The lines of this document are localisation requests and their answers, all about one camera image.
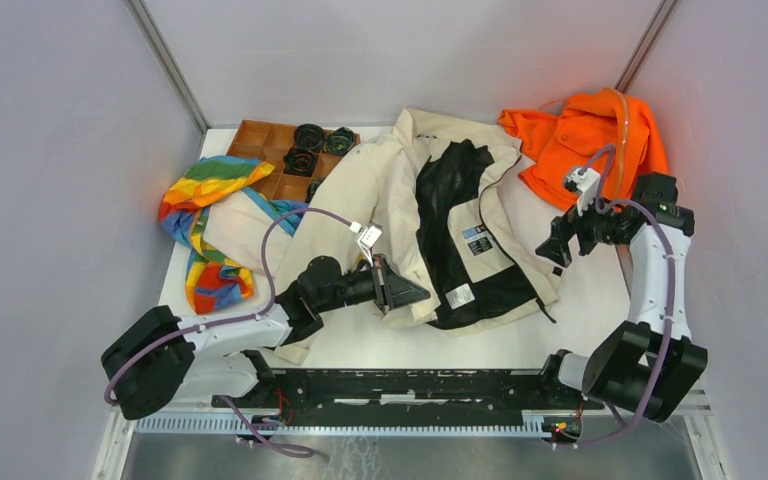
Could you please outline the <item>beige zip jacket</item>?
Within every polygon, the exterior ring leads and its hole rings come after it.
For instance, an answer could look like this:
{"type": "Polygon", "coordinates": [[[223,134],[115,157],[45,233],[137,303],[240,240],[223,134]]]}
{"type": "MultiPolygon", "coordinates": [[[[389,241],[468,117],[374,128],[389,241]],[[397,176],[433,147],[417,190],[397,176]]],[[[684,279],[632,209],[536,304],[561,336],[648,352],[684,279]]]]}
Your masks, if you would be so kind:
{"type": "Polygon", "coordinates": [[[375,251],[429,293],[384,314],[391,328],[470,335],[544,311],[559,298],[562,272],[519,241],[501,198],[523,159],[520,141],[500,126],[403,110],[391,133],[337,164],[292,236],[271,234],[277,291],[316,257],[352,266],[358,250],[345,224],[354,220],[378,224],[375,251]]]}

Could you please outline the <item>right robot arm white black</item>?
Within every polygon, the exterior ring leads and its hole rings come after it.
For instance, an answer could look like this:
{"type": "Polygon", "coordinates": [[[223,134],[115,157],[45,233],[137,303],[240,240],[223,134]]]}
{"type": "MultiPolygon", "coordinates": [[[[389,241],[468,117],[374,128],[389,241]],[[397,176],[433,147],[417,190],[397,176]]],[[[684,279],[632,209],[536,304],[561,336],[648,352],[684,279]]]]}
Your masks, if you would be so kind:
{"type": "Polygon", "coordinates": [[[562,408],[578,391],[654,422],[663,422],[690,392],[708,364],[708,352],[695,344],[688,326],[685,265],[695,231],[692,210],[678,203],[674,177],[640,176],[630,199],[606,202],[602,179],[577,167],[563,180],[577,197],[550,224],[536,250],[567,267],[570,241],[585,256],[599,244],[628,248],[632,262],[626,320],[588,356],[557,353],[558,370],[537,382],[540,400],[562,408]]]}

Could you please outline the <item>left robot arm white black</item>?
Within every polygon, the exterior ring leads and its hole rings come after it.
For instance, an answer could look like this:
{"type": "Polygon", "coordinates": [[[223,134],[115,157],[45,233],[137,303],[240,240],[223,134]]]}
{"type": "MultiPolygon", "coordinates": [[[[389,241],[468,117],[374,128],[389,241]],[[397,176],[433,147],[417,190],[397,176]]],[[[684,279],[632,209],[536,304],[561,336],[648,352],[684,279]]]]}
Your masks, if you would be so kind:
{"type": "Polygon", "coordinates": [[[176,316],[167,306],[151,308],[102,354],[106,393],[127,420],[203,396],[241,398],[260,407],[272,399],[275,382],[259,349],[312,336],[323,327],[325,312],[370,302],[389,313],[429,297],[381,254],[349,271],[319,256],[265,313],[176,316]]]}

